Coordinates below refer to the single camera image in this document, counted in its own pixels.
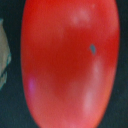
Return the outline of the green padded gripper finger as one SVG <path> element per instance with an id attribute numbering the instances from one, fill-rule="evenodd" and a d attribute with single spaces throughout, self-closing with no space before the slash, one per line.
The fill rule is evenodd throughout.
<path id="1" fill-rule="evenodd" d="M 8 39 L 3 28 L 3 20 L 0 19 L 0 89 L 6 83 L 6 68 L 11 62 L 11 52 L 8 45 Z"/>

